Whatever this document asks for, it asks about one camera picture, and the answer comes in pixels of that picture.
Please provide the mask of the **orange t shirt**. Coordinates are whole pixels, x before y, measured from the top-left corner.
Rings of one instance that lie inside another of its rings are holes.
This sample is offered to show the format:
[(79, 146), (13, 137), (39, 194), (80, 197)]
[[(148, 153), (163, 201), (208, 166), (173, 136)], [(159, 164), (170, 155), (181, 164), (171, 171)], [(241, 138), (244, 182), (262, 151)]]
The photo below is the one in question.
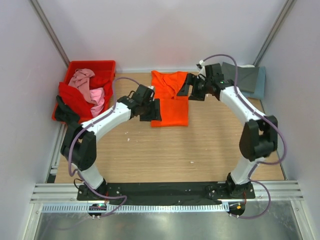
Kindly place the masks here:
[(159, 127), (187, 127), (189, 125), (189, 102), (186, 96), (177, 96), (181, 90), (187, 72), (161, 73), (151, 72), (151, 85), (155, 87), (155, 98), (160, 100), (162, 120), (153, 120), (150, 125)]

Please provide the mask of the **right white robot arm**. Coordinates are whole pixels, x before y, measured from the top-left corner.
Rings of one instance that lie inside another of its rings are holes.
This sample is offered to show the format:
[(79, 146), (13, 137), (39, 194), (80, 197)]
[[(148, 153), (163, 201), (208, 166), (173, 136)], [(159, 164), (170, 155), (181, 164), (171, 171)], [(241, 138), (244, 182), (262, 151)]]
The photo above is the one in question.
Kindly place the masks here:
[(207, 95), (216, 97), (229, 107), (243, 126), (239, 140), (241, 157), (225, 182), (226, 194), (231, 198), (241, 198), (249, 190), (251, 175), (257, 165), (265, 163), (278, 148), (278, 120), (255, 108), (235, 82), (225, 78), (219, 63), (201, 66), (197, 75), (188, 73), (177, 93), (177, 96), (187, 96), (193, 101), (204, 101)]

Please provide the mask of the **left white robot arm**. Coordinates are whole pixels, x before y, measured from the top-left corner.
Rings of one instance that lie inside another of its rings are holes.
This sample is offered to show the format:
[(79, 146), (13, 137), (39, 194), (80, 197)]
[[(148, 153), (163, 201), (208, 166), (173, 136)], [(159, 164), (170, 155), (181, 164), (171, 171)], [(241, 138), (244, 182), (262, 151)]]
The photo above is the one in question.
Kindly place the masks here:
[(95, 164), (98, 141), (118, 125), (139, 117), (141, 122), (161, 121), (160, 100), (154, 86), (140, 84), (129, 95), (120, 97), (114, 105), (97, 117), (67, 125), (60, 153), (68, 162), (69, 175), (78, 174), (93, 199), (107, 195), (107, 182)]

